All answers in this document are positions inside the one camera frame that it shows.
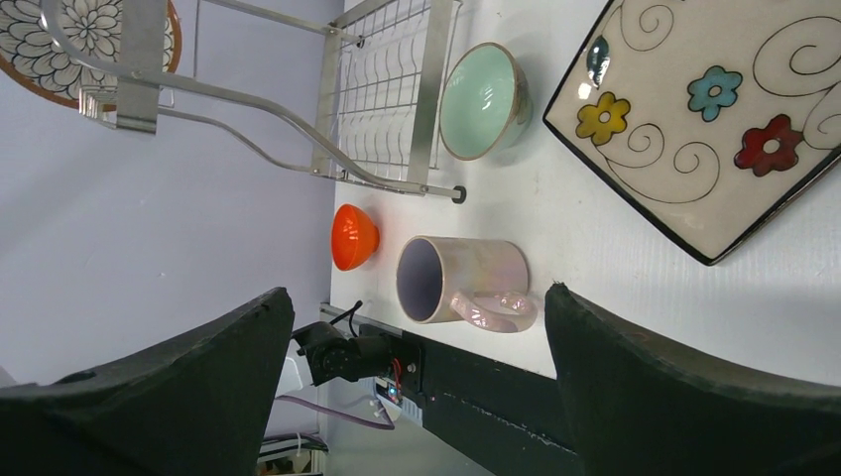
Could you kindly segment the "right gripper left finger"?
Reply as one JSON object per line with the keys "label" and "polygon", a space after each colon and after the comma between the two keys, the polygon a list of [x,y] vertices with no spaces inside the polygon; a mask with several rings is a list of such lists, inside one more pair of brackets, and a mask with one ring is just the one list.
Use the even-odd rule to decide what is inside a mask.
{"label": "right gripper left finger", "polygon": [[5,475],[251,475],[291,340],[271,289],[199,327],[1,392]]}

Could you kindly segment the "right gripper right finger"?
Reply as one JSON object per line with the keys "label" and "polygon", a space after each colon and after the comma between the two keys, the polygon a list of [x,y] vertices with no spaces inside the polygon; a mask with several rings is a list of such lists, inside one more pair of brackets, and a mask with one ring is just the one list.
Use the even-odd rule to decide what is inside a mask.
{"label": "right gripper right finger", "polygon": [[739,365],[554,283],[544,322],[588,475],[836,475],[840,390]]}

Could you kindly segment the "floral petal brown-rim plate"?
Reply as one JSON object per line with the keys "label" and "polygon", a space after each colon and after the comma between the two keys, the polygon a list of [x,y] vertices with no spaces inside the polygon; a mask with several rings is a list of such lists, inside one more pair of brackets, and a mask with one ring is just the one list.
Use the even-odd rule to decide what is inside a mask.
{"label": "floral petal brown-rim plate", "polygon": [[[65,1],[60,22],[70,41],[87,55],[119,60],[120,1]],[[38,1],[1,3],[1,69],[38,96],[73,109],[81,86],[116,83],[115,77],[82,65],[54,43]]]}

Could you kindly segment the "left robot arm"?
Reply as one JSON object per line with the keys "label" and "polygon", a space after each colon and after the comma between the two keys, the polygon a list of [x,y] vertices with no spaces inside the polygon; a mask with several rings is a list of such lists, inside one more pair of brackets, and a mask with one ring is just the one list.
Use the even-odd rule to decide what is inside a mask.
{"label": "left robot arm", "polygon": [[335,379],[355,383],[384,376],[396,378],[394,388],[399,392],[401,373],[402,365],[395,357],[388,337],[359,336],[356,333],[347,337],[332,321],[319,321],[293,332],[274,400],[361,426],[391,431],[396,428],[395,423],[377,397],[371,399],[375,417],[364,419],[304,400],[295,393]]}

